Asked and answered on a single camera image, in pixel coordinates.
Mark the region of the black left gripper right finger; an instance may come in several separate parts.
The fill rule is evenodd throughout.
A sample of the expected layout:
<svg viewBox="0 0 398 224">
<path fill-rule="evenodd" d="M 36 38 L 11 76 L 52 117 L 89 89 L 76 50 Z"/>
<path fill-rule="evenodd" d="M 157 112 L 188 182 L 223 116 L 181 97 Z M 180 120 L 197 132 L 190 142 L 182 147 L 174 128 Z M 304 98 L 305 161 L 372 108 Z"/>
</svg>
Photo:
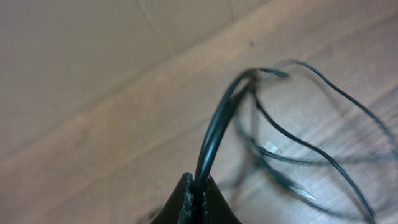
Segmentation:
<svg viewBox="0 0 398 224">
<path fill-rule="evenodd" d="M 211 176 L 206 180 L 203 193 L 203 222 L 205 224 L 241 224 Z"/>
</svg>

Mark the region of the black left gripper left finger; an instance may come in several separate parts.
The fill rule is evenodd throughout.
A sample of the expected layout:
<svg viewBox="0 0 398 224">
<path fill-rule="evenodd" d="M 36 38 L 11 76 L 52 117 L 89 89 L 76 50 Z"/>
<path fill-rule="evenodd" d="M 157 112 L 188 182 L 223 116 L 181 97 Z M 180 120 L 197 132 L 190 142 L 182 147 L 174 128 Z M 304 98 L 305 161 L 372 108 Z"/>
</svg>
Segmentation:
<svg viewBox="0 0 398 224">
<path fill-rule="evenodd" d="M 190 224 L 193 216 L 193 176 L 184 173 L 151 224 Z"/>
</svg>

